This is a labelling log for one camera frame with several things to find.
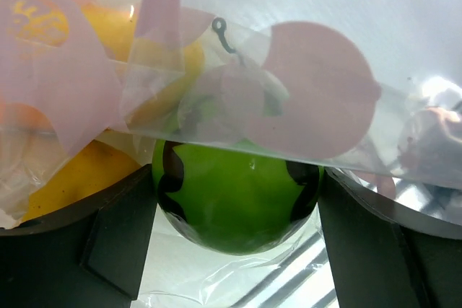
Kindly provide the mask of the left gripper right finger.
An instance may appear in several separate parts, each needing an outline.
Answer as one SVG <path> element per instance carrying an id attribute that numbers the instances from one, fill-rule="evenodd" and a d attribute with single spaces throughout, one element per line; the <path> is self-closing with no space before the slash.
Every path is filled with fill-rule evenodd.
<path id="1" fill-rule="evenodd" d="M 330 169 L 318 207 L 340 307 L 461 306 L 461 226 Z"/>

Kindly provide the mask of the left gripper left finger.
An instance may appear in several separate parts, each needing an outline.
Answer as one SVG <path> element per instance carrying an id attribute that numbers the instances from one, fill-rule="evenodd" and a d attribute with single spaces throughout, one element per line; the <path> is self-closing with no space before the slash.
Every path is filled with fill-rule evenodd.
<path id="1" fill-rule="evenodd" d="M 63 209 L 1 230 L 2 307 L 130 307 L 157 202 L 145 165 Z"/>

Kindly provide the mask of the clear zip top bag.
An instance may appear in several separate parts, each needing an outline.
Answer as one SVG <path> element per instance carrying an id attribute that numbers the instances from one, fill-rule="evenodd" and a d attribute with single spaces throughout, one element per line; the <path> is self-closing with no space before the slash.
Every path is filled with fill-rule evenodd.
<path id="1" fill-rule="evenodd" d="M 21 39 L 1 0 L 1 230 L 92 141 L 152 169 L 158 139 L 336 170 L 461 226 L 461 0 L 132 1 L 135 38 L 177 52 L 197 40 L 205 58 L 178 105 L 139 127 L 128 114 L 180 73 L 118 73 L 73 0 L 51 0 L 69 21 L 63 45 Z M 186 239 L 157 202 L 130 307 L 233 307 L 309 236 L 325 243 L 318 200 L 249 255 Z"/>

